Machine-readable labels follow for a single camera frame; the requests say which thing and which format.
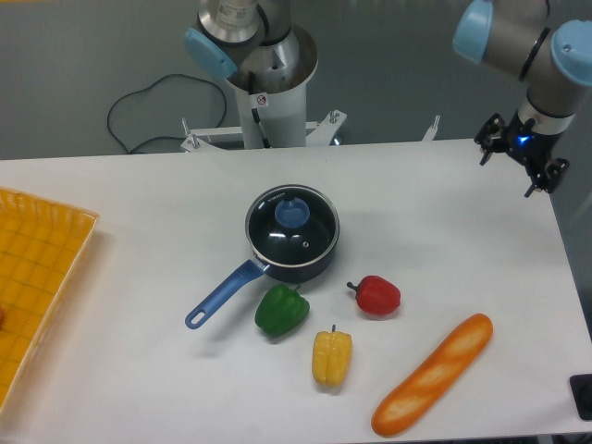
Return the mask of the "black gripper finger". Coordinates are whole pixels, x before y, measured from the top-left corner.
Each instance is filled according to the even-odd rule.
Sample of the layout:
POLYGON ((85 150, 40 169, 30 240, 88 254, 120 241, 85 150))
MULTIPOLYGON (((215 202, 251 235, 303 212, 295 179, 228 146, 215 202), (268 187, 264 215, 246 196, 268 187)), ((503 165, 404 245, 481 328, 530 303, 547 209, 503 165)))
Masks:
POLYGON ((561 184, 562 176, 569 166, 570 162, 564 158, 550 158, 542 163, 528 161, 525 170, 531 179, 531 185, 524 196, 529 197, 535 191, 552 194, 561 184))
POLYGON ((502 133, 505 129, 505 121, 499 113, 493 114, 481 127, 474 137, 474 143, 480 147, 482 154, 479 161, 480 166, 484 166, 493 154, 501 154, 506 151, 506 142, 496 135, 502 133))

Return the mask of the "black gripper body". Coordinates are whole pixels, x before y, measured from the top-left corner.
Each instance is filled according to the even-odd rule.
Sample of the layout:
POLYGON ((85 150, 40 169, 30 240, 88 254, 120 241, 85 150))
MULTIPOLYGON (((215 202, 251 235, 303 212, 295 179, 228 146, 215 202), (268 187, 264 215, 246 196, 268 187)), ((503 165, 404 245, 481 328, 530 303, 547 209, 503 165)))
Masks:
POLYGON ((558 140, 558 135, 537 132, 527 125, 530 119, 521 119, 518 112, 515 112, 510 123, 502 131, 501 140, 508 145, 508 156, 523 165, 528 172, 543 172, 551 158, 551 150, 558 140))

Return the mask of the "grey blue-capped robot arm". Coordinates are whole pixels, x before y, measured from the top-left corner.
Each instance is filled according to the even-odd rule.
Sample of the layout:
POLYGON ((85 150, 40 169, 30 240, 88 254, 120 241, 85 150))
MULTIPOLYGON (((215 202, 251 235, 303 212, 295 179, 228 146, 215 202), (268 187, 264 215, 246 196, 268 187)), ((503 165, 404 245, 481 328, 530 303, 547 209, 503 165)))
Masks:
POLYGON ((547 1, 474 1, 452 40, 454 51, 475 64, 503 71, 526 84, 512 118, 492 115, 474 141, 485 164, 506 154, 524 167, 535 191, 553 193, 570 163, 552 150, 591 94, 591 23, 574 19, 546 26, 547 1))

